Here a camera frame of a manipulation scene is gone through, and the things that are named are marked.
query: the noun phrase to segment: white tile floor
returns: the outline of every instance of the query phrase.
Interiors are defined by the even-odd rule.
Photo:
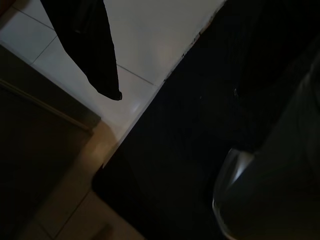
[[[20,240],[89,240],[106,224],[115,240],[143,237],[90,191],[91,179],[150,103],[224,0],[105,0],[122,101],[96,92],[65,53],[40,0],[17,0],[0,18],[0,44],[102,117],[74,166]]]

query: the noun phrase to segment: black floor mat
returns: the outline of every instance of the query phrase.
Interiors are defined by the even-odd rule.
[[[314,34],[295,39],[279,2],[228,0],[95,175],[93,190],[148,240],[224,239],[211,208],[224,158],[259,148],[301,79],[282,72],[309,69],[291,63]]]

